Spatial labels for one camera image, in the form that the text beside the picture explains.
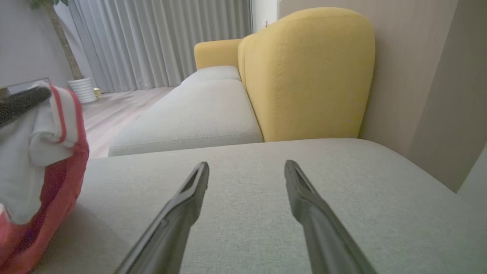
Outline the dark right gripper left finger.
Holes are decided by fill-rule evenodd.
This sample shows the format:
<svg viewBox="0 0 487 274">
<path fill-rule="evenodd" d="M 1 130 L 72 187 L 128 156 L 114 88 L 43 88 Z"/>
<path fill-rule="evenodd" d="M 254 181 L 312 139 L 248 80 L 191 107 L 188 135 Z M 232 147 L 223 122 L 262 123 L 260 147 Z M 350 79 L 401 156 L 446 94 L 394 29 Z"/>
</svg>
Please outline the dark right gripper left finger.
<svg viewBox="0 0 487 274">
<path fill-rule="evenodd" d="M 198 220 L 209 165 L 198 163 L 118 266 L 117 274 L 178 274 L 190 229 Z"/>
</svg>

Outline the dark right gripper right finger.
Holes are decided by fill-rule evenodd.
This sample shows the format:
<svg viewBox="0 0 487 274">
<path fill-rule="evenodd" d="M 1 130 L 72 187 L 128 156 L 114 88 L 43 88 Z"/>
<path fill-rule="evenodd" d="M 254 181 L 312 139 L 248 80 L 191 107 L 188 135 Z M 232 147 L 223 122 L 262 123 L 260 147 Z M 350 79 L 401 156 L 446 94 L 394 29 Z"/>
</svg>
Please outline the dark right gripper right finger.
<svg viewBox="0 0 487 274">
<path fill-rule="evenodd" d="M 285 162 L 286 189 L 302 225 L 313 274 L 375 274 L 376 270 L 294 160 Z"/>
</svg>

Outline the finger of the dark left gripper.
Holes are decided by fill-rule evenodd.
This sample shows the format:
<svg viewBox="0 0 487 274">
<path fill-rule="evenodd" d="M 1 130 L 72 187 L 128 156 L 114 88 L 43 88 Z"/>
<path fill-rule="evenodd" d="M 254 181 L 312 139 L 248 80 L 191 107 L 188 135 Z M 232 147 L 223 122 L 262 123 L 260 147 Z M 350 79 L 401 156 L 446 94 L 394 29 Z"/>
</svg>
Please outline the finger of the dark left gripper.
<svg viewBox="0 0 487 274">
<path fill-rule="evenodd" d="M 51 90 L 47 87 L 33 87 L 23 92 L 1 98 L 0 127 L 5 127 L 50 99 Z"/>
</svg>

